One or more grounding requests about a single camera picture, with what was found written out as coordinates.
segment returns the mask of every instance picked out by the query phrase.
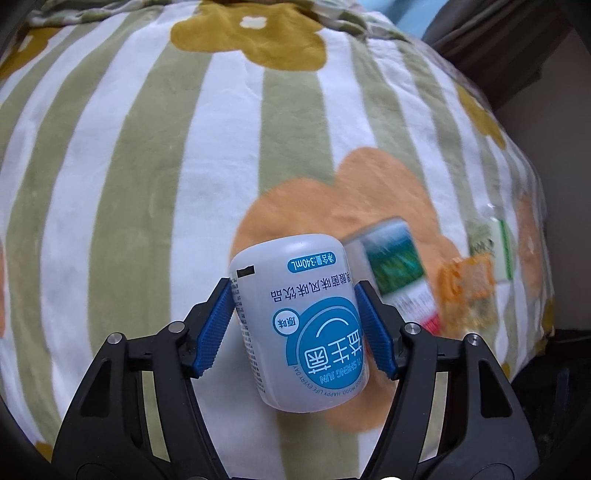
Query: bedsheet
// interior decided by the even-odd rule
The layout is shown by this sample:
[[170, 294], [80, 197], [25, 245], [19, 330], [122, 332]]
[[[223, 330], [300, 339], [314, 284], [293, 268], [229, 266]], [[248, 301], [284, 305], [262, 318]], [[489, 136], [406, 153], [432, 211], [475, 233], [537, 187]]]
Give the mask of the bedsheet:
[[[478, 332], [510, 378], [543, 347], [540, 180], [461, 74], [338, 2], [153, 3], [53, 2], [0, 67], [0, 392], [42, 452], [108, 334], [183, 319], [233, 255], [281, 236], [402, 217], [437, 297], [470, 221], [499, 206], [514, 279]], [[275, 411], [236, 321], [195, 389], [229, 475], [272, 480], [358, 475], [394, 393], [373, 365], [343, 406]], [[144, 391], [165, 457], [149, 375]]]

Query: green stripe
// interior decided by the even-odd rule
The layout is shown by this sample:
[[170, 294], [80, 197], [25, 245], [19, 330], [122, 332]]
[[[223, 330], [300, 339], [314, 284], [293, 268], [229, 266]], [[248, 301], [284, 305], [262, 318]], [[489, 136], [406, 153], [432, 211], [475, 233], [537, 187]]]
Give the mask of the green stripe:
[[330, 137], [316, 72], [266, 69], [261, 118], [261, 193], [298, 177], [332, 184]]
[[[170, 248], [184, 144], [211, 54], [164, 49], [113, 152], [90, 252], [89, 330], [152, 335], [170, 322]], [[153, 382], [145, 385], [155, 455], [166, 457]]]
[[[334, 178], [324, 97], [316, 72], [267, 69], [261, 108], [259, 191], [298, 177]], [[344, 478], [359, 471], [357, 435], [335, 431], [322, 413], [277, 412], [287, 480]]]
[[439, 150], [452, 178], [454, 190], [458, 199], [460, 215], [466, 224], [467, 220], [477, 218], [477, 210], [470, 184], [467, 181], [466, 161], [462, 152], [462, 138], [456, 121], [447, 107], [447, 100], [441, 85], [433, 76], [431, 68], [416, 49], [405, 43], [397, 42], [402, 53], [404, 64], [413, 77], [419, 95], [432, 113], [433, 124], [437, 132]]
[[404, 121], [398, 96], [385, 81], [368, 48], [354, 38], [350, 38], [349, 42], [355, 76], [361, 87], [376, 146], [400, 160], [424, 186], [423, 168]]
[[14, 127], [21, 116], [22, 109], [25, 108], [27, 100], [37, 87], [47, 71], [60, 57], [64, 50], [71, 46], [74, 42], [81, 39], [84, 35], [91, 32], [95, 25], [83, 25], [76, 27], [70, 34], [57, 46], [53, 48], [47, 55], [39, 60], [29, 72], [21, 79], [14, 87], [8, 98], [0, 105], [0, 168], [4, 162], [4, 155], [8, 141], [12, 135]]
[[41, 240], [51, 192], [72, 133], [90, 96], [123, 42], [154, 14], [130, 15], [62, 84], [40, 126], [7, 233], [11, 321], [25, 399], [42, 437], [56, 440], [61, 418], [53, 397], [51, 357], [40, 304]]
[[482, 161], [482, 170], [484, 173], [486, 192], [488, 198], [493, 205], [503, 206], [503, 198], [501, 196], [501, 179], [499, 178], [499, 167], [496, 159], [492, 154], [491, 148], [478, 129], [472, 125], [474, 136], [480, 148], [480, 159]]
[[322, 412], [277, 412], [286, 480], [357, 477], [357, 435], [330, 427]]

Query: wall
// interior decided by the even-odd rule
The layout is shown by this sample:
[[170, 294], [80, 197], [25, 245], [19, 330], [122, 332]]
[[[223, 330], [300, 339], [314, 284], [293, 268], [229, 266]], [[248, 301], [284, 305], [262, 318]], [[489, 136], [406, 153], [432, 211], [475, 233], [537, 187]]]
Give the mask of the wall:
[[497, 116], [545, 189], [556, 327], [591, 330], [591, 55], [576, 33]]

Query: white plastic bottle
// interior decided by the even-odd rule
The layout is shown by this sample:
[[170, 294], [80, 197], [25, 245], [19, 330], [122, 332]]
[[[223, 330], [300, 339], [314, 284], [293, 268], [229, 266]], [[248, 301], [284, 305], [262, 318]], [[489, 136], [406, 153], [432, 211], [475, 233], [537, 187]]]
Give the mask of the white plastic bottle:
[[232, 293], [262, 399], [306, 413], [340, 405], [368, 380], [343, 245], [328, 235], [280, 238], [230, 263]]

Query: orange package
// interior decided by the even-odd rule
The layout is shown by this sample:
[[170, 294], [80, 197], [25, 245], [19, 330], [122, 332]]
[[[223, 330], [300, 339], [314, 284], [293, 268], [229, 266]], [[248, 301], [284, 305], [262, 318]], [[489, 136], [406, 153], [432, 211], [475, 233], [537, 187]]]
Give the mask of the orange package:
[[457, 258], [440, 271], [445, 336], [462, 338], [496, 321], [495, 278], [489, 253]]

